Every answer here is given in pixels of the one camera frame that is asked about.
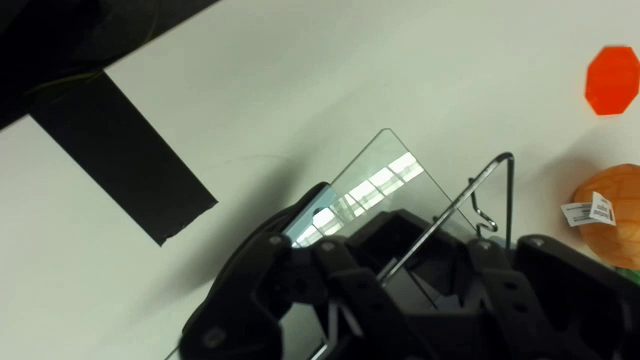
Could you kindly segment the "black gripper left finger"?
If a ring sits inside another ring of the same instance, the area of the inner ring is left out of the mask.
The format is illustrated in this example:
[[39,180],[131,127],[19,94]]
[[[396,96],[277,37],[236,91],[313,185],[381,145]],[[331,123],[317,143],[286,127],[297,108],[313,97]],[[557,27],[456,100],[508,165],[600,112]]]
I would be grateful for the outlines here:
[[179,360],[284,360],[280,320],[295,303],[327,314],[328,360],[429,360],[429,345],[341,236],[295,248],[286,228],[328,182],[247,236],[179,339]]

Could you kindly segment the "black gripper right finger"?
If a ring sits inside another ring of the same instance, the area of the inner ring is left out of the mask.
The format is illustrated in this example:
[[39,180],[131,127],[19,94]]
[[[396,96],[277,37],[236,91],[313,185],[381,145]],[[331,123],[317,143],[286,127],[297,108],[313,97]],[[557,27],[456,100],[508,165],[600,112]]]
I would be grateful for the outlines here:
[[508,360],[640,360],[640,285],[544,233],[468,243]]

